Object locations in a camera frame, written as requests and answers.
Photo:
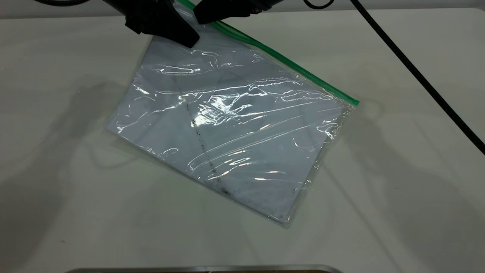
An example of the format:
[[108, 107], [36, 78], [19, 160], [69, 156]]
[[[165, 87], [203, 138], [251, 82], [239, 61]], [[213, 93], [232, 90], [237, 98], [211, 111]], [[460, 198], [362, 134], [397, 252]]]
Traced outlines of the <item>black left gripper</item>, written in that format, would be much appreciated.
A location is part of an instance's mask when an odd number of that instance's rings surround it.
[[177, 12], [172, 0], [104, 0], [104, 2], [125, 15], [125, 26], [137, 34], [163, 37], [187, 48], [192, 48], [200, 39], [196, 30]]

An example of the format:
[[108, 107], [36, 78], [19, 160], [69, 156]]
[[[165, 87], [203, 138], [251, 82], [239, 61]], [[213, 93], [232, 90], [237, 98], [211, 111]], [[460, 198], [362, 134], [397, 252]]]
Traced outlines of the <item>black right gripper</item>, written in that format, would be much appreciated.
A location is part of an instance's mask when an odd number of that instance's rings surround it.
[[202, 0], [194, 8], [197, 22], [201, 25], [231, 17], [249, 17], [270, 10], [282, 0]]

